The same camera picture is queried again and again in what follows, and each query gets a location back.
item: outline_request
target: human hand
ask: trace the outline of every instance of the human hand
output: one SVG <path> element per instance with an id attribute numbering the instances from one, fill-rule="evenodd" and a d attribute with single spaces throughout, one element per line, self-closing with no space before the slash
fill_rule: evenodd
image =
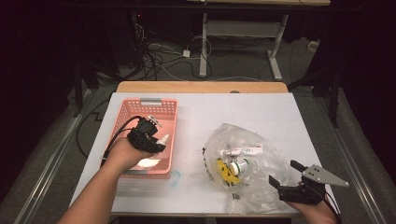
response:
<path id="1" fill-rule="evenodd" d="M 116 169 L 120 174 L 136 166 L 141 160 L 154 156 L 154 153 L 134 148 L 127 138 L 119 138 L 114 142 L 105 165 Z"/>
<path id="2" fill-rule="evenodd" d="M 303 214 L 305 220 L 309 224 L 314 223 L 337 223 L 337 218 L 334 213 L 330 209 L 330 207 L 323 201 L 318 203 L 317 205 L 311 204 L 303 204 L 303 203 L 291 203 L 285 202 L 294 209 L 298 210 L 301 214 Z"/>

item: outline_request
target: yellow object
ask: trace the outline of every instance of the yellow object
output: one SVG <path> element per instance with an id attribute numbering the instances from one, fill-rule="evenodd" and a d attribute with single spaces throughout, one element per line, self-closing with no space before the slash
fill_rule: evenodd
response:
<path id="1" fill-rule="evenodd" d="M 231 173 L 227 164 L 225 164 L 221 159 L 218 159 L 218 172 L 228 186 L 239 184 L 239 178 Z"/>

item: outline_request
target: plastic basket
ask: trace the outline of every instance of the plastic basket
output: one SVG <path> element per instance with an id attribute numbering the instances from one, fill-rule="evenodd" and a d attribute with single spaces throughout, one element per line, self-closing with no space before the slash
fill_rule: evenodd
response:
<path id="1" fill-rule="evenodd" d="M 126 120 L 133 116 L 153 116 L 162 127 L 157 125 L 158 132 L 154 137 L 162 138 L 169 134 L 166 148 L 158 155 L 144 159 L 135 167 L 125 172 L 121 178 L 169 178 L 172 164 L 172 152 L 177 120 L 177 100 L 159 98 L 126 98 L 122 101 L 111 139 Z M 137 119 L 132 120 L 125 129 L 135 127 Z M 129 132 L 122 132 L 119 137 L 126 137 Z"/>

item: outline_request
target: desk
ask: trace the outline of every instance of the desk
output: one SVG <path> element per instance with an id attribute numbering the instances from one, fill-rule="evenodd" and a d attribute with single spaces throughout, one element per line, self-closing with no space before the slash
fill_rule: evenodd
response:
<path id="1" fill-rule="evenodd" d="M 202 147 L 222 122 L 264 136 L 286 161 L 320 164 L 293 95 L 285 88 L 282 83 L 121 83 L 111 98 L 72 202 L 99 169 L 121 101 L 126 97 L 175 98 L 178 114 L 170 179 L 120 179 L 112 214 L 230 216 L 225 212 L 228 195 L 209 181 L 202 156 Z M 300 173 L 293 174 L 300 179 Z M 296 217 L 299 213 L 286 206 L 282 211 L 253 216 Z"/>
<path id="2" fill-rule="evenodd" d="M 330 0 L 190 0 L 201 1 L 205 4 L 210 3 L 239 3 L 239 4 L 265 4 L 265 5 L 301 5 L 301 6 L 328 6 Z M 207 13 L 204 13 L 203 31 L 202 31 L 202 53 L 200 61 L 200 77 L 206 77 L 207 65 L 207 36 L 208 35 L 227 35 L 227 36 L 252 36 L 252 37 L 274 37 L 275 44 L 273 49 L 267 51 L 267 56 L 273 75 L 276 81 L 282 80 L 282 75 L 276 61 L 276 53 L 282 40 L 283 32 L 286 28 L 286 22 L 289 15 L 283 15 L 280 22 L 257 22 L 257 21 L 238 21 L 235 17 L 233 21 L 210 21 Z"/>

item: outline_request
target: plastic bag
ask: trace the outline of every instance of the plastic bag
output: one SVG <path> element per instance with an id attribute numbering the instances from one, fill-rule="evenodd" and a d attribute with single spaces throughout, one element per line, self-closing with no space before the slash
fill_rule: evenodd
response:
<path id="1" fill-rule="evenodd" d="M 282 186 L 296 181 L 279 152 L 262 136 L 223 123 L 204 147 L 205 167 L 216 186 L 230 197 L 230 214 L 257 214 L 282 210 L 277 190 L 268 183 L 273 176 Z"/>

